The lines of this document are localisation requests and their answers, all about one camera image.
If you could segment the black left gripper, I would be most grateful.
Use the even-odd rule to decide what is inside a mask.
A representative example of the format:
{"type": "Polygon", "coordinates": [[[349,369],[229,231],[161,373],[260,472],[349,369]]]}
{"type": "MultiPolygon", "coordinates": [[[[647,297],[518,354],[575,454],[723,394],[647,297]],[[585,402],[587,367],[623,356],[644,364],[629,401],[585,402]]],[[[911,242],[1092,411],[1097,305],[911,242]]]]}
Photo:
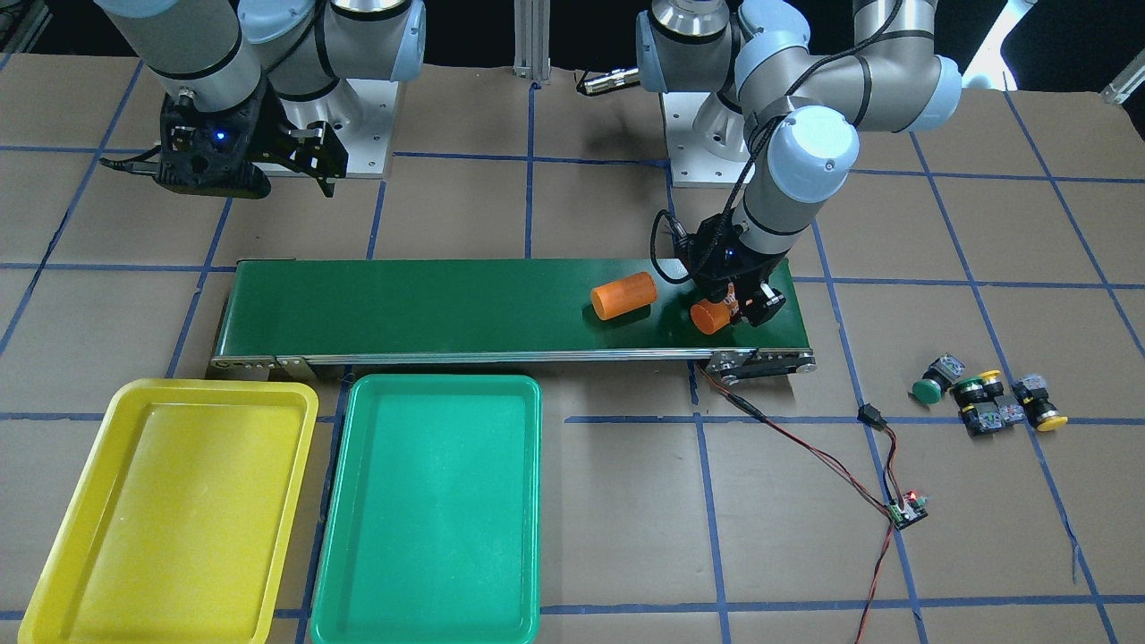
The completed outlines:
{"type": "Polygon", "coordinates": [[[788,298],[769,285],[769,275],[785,251],[764,253],[745,244],[744,225],[711,215],[684,236],[684,268],[698,294],[706,299],[712,323],[765,325],[784,308],[788,298]]]}

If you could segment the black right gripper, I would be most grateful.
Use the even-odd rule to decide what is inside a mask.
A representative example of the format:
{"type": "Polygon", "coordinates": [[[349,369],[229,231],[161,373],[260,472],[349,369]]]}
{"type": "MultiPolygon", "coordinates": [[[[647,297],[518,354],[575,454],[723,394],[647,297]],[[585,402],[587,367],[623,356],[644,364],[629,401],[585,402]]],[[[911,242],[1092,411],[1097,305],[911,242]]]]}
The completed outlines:
{"type": "Polygon", "coordinates": [[[176,194],[264,199],[271,186],[258,163],[302,174],[327,199],[346,178],[349,154],[329,121],[292,128],[268,85],[238,105],[206,113],[195,99],[165,97],[155,183],[176,194]]]}

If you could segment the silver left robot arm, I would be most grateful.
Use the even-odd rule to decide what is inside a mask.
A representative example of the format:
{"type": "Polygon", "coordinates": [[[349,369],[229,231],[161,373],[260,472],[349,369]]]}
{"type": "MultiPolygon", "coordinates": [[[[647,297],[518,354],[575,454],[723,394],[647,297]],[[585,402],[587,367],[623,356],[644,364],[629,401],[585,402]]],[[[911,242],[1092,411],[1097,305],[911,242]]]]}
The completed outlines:
{"type": "Polygon", "coordinates": [[[854,42],[810,52],[810,22],[785,1],[655,1],[637,19],[647,91],[706,91],[743,118],[744,168],[721,211],[694,233],[672,221],[684,283],[698,289],[702,333],[764,325],[785,305],[769,283],[826,201],[845,183],[863,131],[927,131],[962,93],[934,47],[935,1],[855,1],[854,42]]]}

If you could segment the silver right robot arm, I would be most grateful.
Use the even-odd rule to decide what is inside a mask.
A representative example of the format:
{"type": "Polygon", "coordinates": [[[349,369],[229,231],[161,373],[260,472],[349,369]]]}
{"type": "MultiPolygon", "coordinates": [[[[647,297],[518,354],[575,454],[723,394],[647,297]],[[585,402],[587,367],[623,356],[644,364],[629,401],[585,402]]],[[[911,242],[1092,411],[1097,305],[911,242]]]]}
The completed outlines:
{"type": "Polygon", "coordinates": [[[421,1],[102,1],[165,92],[158,142],[103,167],[168,191],[264,199],[270,176],[380,178],[421,1]]]}

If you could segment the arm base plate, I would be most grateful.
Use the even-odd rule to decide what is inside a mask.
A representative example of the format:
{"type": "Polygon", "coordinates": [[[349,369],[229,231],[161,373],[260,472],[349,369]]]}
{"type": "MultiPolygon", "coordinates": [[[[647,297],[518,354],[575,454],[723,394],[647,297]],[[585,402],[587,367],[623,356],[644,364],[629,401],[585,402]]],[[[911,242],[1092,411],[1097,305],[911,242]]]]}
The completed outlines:
{"type": "Polygon", "coordinates": [[[403,85],[377,79],[335,79],[325,89],[308,95],[279,95],[289,121],[298,128],[327,121],[347,151],[344,176],[380,179],[390,155],[393,128],[403,85]]]}
{"type": "Polygon", "coordinates": [[[781,97],[763,115],[743,115],[729,91],[672,91],[661,99],[674,184],[692,188],[734,184],[745,166],[755,168],[751,146],[765,123],[810,105],[810,99],[781,97]]]}

